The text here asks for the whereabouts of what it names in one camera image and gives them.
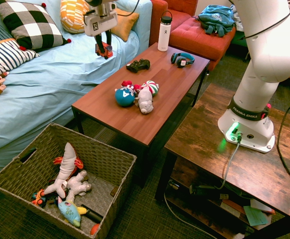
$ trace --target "orange pillow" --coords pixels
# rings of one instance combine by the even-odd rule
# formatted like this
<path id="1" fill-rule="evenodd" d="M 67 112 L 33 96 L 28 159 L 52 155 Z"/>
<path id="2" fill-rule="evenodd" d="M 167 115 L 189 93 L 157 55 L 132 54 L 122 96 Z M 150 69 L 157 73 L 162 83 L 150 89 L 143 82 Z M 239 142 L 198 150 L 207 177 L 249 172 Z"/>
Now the orange pillow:
<path id="1" fill-rule="evenodd" d="M 120 9 L 115 9 L 117 14 L 121 15 L 128 15 L 130 12 L 128 11 L 123 11 Z M 119 16 L 118 15 L 118 24 L 111 29 L 112 33 L 121 38 L 123 41 L 127 41 L 129 38 L 130 31 L 132 27 L 134 26 L 134 23 L 137 21 L 139 18 L 138 13 L 133 13 L 130 16 Z"/>
<path id="2" fill-rule="evenodd" d="M 70 33 L 84 32 L 83 15 L 90 10 L 85 0 L 61 0 L 61 23 Z"/>

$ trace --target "basket handle hole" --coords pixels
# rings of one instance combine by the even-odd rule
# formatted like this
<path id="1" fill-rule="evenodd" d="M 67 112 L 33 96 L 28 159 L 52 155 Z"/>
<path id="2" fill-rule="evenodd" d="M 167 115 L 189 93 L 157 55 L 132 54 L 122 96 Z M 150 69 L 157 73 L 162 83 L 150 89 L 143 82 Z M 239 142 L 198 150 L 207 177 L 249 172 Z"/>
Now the basket handle hole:
<path id="1" fill-rule="evenodd" d="M 35 152 L 36 152 L 36 148 L 30 149 L 29 152 L 20 159 L 20 161 L 22 163 L 25 163 Z"/>

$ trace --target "blue headphones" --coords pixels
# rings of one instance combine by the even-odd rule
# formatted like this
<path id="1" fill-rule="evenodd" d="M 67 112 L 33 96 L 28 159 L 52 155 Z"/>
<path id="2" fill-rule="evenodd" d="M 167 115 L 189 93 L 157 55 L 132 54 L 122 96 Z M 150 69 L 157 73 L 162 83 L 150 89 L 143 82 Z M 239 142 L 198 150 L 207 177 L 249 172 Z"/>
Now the blue headphones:
<path id="1" fill-rule="evenodd" d="M 178 56 L 181 56 L 177 60 L 177 66 L 178 66 L 178 68 L 183 68 L 186 65 L 191 65 L 195 61 L 195 58 L 192 55 L 188 54 L 188 53 L 174 53 L 171 56 L 171 59 L 170 59 L 170 61 L 172 62 L 172 64 L 175 63 L 175 61 L 176 61 L 176 59 L 177 59 Z"/>

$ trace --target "wooden table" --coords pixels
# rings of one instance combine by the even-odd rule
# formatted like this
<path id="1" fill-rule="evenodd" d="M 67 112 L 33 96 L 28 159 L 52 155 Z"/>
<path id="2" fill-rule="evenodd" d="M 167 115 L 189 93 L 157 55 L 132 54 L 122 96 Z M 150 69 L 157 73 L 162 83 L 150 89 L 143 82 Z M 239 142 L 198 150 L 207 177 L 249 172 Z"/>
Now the wooden table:
<path id="1" fill-rule="evenodd" d="M 148 151 L 155 136 L 181 100 L 189 96 L 189 89 L 201 75 L 196 95 L 191 95 L 195 103 L 207 72 L 209 60 L 195 55 L 195 62 L 182 69 L 172 64 L 172 54 L 180 52 L 183 51 L 172 47 L 168 47 L 165 52 L 158 51 L 155 43 L 130 62 L 147 59 L 150 61 L 148 70 L 140 70 L 135 74 L 123 67 L 75 102 L 72 110 L 80 133 L 84 133 L 79 115 L 82 113 L 139 144 L 142 162 L 146 167 Z M 158 94 L 153 97 L 154 109 L 151 113 L 144 115 L 135 105 L 124 108 L 117 104 L 115 88 L 120 88 L 123 81 L 141 85 L 149 80 L 159 84 Z"/>
<path id="2" fill-rule="evenodd" d="M 186 161 L 189 164 L 187 169 L 176 173 L 180 177 L 178 181 L 183 184 L 195 180 L 190 176 L 195 176 L 197 168 L 216 178 L 217 186 L 221 185 L 218 179 L 223 178 L 236 145 L 226 142 L 217 121 L 225 112 L 233 94 L 234 92 L 211 84 L 169 139 L 165 145 L 168 153 L 156 191 L 157 200 L 163 199 L 176 160 Z M 269 114 L 275 126 L 276 139 L 283 115 L 284 112 L 276 109 L 271 109 Z M 290 169 L 290 115 L 284 123 L 280 149 Z M 290 176 L 279 158 L 276 146 L 267 154 L 240 147 L 230 165 L 226 182 L 285 215 L 281 220 L 250 234 L 247 238 L 271 239 L 290 232 Z M 188 213 L 193 213 L 188 205 L 178 199 L 170 201 L 183 207 Z M 228 231 L 217 230 L 217 227 L 210 225 L 201 215 L 193 213 L 192 216 L 224 238 L 237 238 L 237 235 Z"/>

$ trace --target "light blue bedsheet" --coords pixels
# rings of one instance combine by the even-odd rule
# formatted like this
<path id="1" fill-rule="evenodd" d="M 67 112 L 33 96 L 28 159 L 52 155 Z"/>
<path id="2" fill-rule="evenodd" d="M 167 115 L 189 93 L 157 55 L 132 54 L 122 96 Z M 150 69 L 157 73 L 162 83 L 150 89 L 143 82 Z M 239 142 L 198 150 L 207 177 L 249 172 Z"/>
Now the light blue bedsheet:
<path id="1" fill-rule="evenodd" d="M 55 3 L 59 0 L 45 2 L 59 7 Z M 147 15 L 149 10 L 151 13 L 150 1 L 141 2 L 141 11 L 146 11 Z M 0 95 L 0 170 L 49 122 L 65 125 L 73 119 L 71 105 L 142 52 L 140 47 L 144 48 L 139 33 L 131 31 L 127 42 L 113 35 L 114 55 L 105 60 L 95 54 L 93 37 L 64 31 L 58 22 L 59 10 L 48 12 L 64 38 L 70 38 L 72 42 L 40 52 L 39 57 L 13 69 L 6 77 L 6 89 Z M 144 26 L 148 28 L 149 36 L 150 18 L 147 21 Z"/>

